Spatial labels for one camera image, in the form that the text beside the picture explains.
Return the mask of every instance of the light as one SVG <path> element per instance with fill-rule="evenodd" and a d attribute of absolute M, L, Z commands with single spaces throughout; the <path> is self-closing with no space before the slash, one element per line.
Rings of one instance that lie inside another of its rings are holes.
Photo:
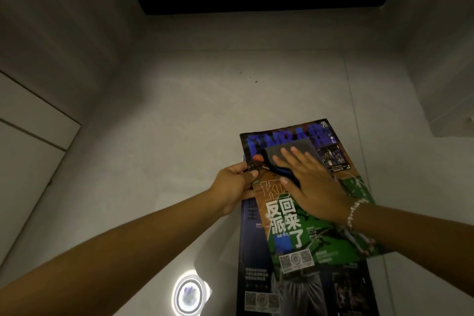
<path fill-rule="evenodd" d="M 177 316 L 198 316 L 211 294 L 209 285 L 196 270 L 182 274 L 173 288 L 171 306 Z"/>

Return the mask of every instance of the qr code label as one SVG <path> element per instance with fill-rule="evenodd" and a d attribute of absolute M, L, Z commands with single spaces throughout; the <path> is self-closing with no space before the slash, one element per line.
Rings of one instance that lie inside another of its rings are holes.
<path fill-rule="evenodd" d="M 245 310 L 267 314 L 280 313 L 280 297 L 278 294 L 246 291 Z"/>
<path fill-rule="evenodd" d="M 280 265 L 283 273 L 288 273 L 314 266 L 314 260 L 310 250 L 304 249 L 280 256 Z"/>

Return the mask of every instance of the finger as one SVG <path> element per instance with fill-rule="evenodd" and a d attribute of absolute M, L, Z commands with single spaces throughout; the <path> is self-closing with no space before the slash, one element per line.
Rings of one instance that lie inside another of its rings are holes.
<path fill-rule="evenodd" d="M 251 184 L 252 181 L 254 181 L 257 178 L 258 171 L 252 170 L 250 172 L 243 172 L 240 175 L 244 178 L 245 184 Z"/>
<path fill-rule="evenodd" d="M 288 168 L 288 169 L 292 168 L 292 166 L 289 163 L 284 162 L 282 159 L 280 159 L 276 155 L 273 156 L 273 160 L 275 161 L 276 165 L 278 165 L 280 168 Z"/>
<path fill-rule="evenodd" d="M 242 171 L 245 171 L 247 168 L 248 168 L 247 163 L 243 161 L 238 164 L 231 165 L 227 167 L 226 169 L 234 172 L 235 174 L 240 174 Z"/>
<path fill-rule="evenodd" d="M 240 196 L 241 200 L 252 199 L 255 197 L 255 193 L 253 190 L 244 190 L 242 195 Z"/>
<path fill-rule="evenodd" d="M 280 178 L 280 182 L 281 184 L 286 187 L 286 189 L 288 190 L 288 192 L 294 197 L 294 199 L 296 200 L 296 202 L 298 204 L 301 203 L 301 201 L 304 201 L 305 199 L 305 196 L 304 194 L 302 193 L 302 191 L 299 189 L 299 187 L 297 187 L 293 181 L 291 181 L 290 179 L 288 178 L 285 178 L 285 177 L 282 177 Z"/>
<path fill-rule="evenodd" d="M 320 171 L 326 171 L 326 168 L 321 165 L 321 163 L 314 157 L 312 156 L 309 152 L 305 152 L 305 156 L 308 158 L 308 160 L 311 162 L 311 164 L 314 165 L 314 167 Z"/>
<path fill-rule="evenodd" d="M 301 152 L 299 151 L 295 146 L 292 146 L 290 148 L 290 150 L 292 151 L 293 155 L 296 156 L 296 158 L 303 164 L 305 165 L 306 167 L 309 166 L 311 163 L 310 163 L 310 160 Z"/>
<path fill-rule="evenodd" d="M 286 161 L 295 169 L 299 171 L 304 171 L 303 165 L 298 161 L 296 157 L 292 153 L 290 153 L 287 149 L 281 148 L 281 154 L 286 159 Z"/>

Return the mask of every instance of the person's right hand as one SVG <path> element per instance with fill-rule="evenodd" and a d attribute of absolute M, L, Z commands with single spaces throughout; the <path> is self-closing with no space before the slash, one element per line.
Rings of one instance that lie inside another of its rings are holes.
<path fill-rule="evenodd" d="M 277 156 L 273 156 L 273 160 L 278 166 L 291 169 L 301 189 L 285 177 L 280 179 L 281 183 L 307 213 L 319 219 L 346 224 L 355 200 L 344 193 L 339 182 L 310 153 L 303 154 L 294 146 L 290 150 L 292 152 L 281 148 L 286 161 Z"/>

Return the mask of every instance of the magazine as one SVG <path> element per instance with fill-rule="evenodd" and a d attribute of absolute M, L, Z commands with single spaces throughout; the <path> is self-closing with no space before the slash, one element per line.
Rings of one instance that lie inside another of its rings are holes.
<path fill-rule="evenodd" d="M 284 174 L 276 174 L 268 163 L 266 148 L 292 140 L 310 141 L 319 161 L 348 196 L 373 203 L 367 186 L 327 119 L 244 133 L 240 139 L 249 170 L 259 171 L 253 188 L 277 281 L 293 278 L 300 270 L 317 264 L 345 265 L 388 252 L 375 240 L 344 225 L 309 215 L 280 183 L 280 175 Z"/>
<path fill-rule="evenodd" d="M 237 316 L 378 316 L 366 261 L 298 273 L 277 281 L 257 202 L 242 201 Z"/>

